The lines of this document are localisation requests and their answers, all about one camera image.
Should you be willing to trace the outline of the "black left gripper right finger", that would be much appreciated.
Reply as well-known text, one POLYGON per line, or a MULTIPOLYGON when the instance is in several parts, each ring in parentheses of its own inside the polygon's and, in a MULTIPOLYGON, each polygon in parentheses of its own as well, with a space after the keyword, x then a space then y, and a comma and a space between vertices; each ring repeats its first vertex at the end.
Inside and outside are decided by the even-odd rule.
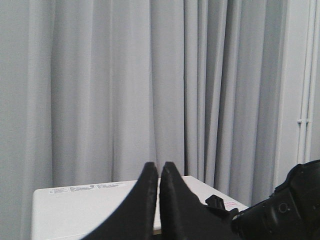
POLYGON ((212 213, 189 189, 176 165, 166 162, 160 181, 159 209, 164 240, 238 240, 231 228, 232 210, 225 217, 212 213))

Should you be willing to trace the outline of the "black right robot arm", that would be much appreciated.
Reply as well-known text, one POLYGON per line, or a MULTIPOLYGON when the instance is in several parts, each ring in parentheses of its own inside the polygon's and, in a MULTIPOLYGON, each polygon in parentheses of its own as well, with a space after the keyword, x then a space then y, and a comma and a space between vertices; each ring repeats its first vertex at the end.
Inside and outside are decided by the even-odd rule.
POLYGON ((226 210, 217 195, 211 195, 205 203, 241 240, 318 240, 320 162, 297 164, 269 198, 245 210, 226 210))

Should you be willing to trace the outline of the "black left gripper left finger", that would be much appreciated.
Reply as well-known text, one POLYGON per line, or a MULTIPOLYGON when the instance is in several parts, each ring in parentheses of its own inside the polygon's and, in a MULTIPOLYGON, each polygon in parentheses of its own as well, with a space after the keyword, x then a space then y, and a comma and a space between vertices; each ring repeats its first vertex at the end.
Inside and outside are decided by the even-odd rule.
POLYGON ((151 240, 157 203, 158 172, 153 162, 142 172, 122 203, 85 240, 151 240))

